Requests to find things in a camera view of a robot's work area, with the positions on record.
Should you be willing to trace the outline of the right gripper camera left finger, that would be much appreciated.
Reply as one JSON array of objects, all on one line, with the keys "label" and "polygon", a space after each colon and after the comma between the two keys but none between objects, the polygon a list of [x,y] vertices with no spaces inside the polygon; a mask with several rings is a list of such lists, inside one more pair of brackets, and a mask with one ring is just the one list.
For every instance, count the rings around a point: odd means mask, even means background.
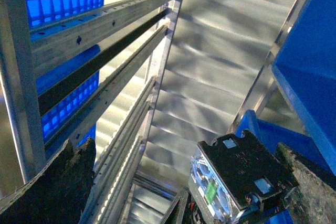
[{"label": "right gripper camera left finger", "polygon": [[78,223],[94,185],[95,140],[65,141],[31,181],[1,199],[1,223]]}]

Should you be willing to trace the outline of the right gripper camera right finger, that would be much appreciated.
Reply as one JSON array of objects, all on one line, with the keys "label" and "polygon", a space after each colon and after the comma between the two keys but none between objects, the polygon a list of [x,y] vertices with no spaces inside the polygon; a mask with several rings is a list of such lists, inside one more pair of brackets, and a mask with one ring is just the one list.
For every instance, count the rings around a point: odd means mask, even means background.
[{"label": "right gripper camera right finger", "polygon": [[335,175],[284,143],[278,143],[275,157],[299,183],[288,207],[293,222],[335,223]]}]

